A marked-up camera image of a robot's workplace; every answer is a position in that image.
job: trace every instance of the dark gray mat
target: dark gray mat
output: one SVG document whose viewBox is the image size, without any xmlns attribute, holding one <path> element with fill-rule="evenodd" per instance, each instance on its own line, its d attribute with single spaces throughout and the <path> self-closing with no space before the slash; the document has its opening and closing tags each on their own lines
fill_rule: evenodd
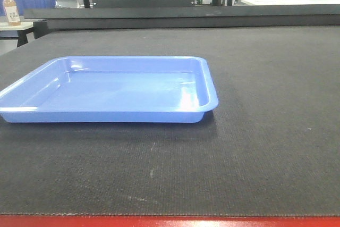
<svg viewBox="0 0 340 227">
<path fill-rule="evenodd" d="M 0 212 L 339 216 L 339 35 L 70 31 L 0 56 L 0 89 L 60 56 L 201 56 L 220 101 L 197 124 L 0 120 Z"/>
</svg>

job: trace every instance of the table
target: table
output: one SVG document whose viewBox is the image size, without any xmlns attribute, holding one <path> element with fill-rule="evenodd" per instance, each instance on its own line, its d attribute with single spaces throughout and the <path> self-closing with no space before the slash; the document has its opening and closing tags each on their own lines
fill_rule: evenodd
<svg viewBox="0 0 340 227">
<path fill-rule="evenodd" d="M 201 56 L 219 106 L 196 124 L 0 120 L 0 213 L 340 216 L 339 33 L 60 31 L 2 55 L 0 89 L 67 55 Z"/>
<path fill-rule="evenodd" d="M 34 31 L 33 22 L 22 21 L 20 26 L 10 26 L 7 22 L 0 22 L 0 31 L 17 31 L 18 32 L 18 44 L 22 46 L 27 44 L 27 34 Z M 16 37 L 5 37 L 0 39 L 16 39 Z"/>
<path fill-rule="evenodd" d="M 340 0 L 241 0 L 247 5 L 319 5 L 340 4 Z"/>
</svg>

